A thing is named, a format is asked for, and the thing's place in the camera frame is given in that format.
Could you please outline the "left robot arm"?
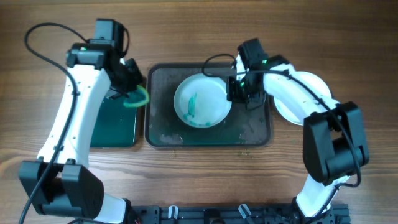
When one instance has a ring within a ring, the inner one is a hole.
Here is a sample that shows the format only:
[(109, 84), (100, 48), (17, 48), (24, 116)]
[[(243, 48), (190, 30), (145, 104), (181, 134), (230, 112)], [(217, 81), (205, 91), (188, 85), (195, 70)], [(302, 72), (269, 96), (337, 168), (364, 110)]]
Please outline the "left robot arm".
[(97, 19), (91, 39), (81, 39), (61, 67), (67, 80), (51, 132), (34, 161), (23, 161), (19, 180), (27, 208), (73, 223), (140, 223), (127, 199), (104, 191), (89, 171), (90, 144), (105, 98), (123, 98), (125, 108), (148, 104), (141, 71), (126, 60), (130, 36), (114, 19)]

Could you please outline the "green yellow sponge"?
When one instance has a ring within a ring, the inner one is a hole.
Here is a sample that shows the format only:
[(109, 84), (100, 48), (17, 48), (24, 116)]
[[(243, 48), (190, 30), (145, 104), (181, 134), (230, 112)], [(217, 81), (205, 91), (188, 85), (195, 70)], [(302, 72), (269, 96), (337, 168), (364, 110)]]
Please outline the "green yellow sponge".
[(127, 94), (123, 106), (125, 108), (139, 108), (145, 106), (148, 102), (150, 102), (149, 92), (143, 86), (138, 85), (134, 91)]

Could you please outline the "pale blue rimmed plate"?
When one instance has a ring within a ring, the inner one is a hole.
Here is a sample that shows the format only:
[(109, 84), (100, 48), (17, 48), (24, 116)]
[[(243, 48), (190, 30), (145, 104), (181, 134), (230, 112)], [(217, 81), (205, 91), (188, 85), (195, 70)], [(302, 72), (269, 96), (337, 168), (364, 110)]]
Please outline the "pale blue rimmed plate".
[(210, 128), (222, 122), (230, 112), (226, 82), (198, 73), (184, 79), (174, 94), (177, 116), (194, 128)]

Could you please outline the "white plate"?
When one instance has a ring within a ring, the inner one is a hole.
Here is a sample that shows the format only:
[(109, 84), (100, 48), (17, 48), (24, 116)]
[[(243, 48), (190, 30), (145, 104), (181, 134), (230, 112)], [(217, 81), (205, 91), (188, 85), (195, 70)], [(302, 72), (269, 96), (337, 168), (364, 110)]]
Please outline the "white plate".
[[(330, 97), (332, 98), (332, 92), (330, 91), (328, 85), (317, 75), (304, 72), (304, 71), (296, 71), (296, 76), (302, 82), (306, 83), (306, 85), (310, 85), (314, 87), (314, 91), (319, 92), (320, 96)], [(302, 126), (303, 123), (293, 114), (279, 99), (274, 98), (274, 106), (278, 113), (286, 119), (288, 122)]]

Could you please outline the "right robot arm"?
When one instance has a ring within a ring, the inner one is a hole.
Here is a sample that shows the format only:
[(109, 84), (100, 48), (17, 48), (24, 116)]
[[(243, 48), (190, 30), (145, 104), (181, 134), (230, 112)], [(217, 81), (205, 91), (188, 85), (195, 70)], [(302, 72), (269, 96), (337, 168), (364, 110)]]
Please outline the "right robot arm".
[(294, 204), (305, 222), (323, 218), (341, 187), (361, 183), (369, 151), (360, 108), (324, 96), (283, 56), (269, 57), (259, 39), (238, 46), (228, 77), (227, 99), (254, 109), (270, 95), (303, 124), (303, 162), (308, 177)]

